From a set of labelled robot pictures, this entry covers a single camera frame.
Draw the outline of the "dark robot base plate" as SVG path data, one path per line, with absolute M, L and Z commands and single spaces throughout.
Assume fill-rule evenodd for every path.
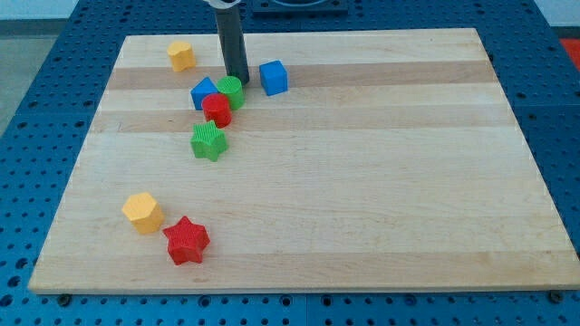
M 254 14 L 345 14 L 348 0 L 249 0 Z

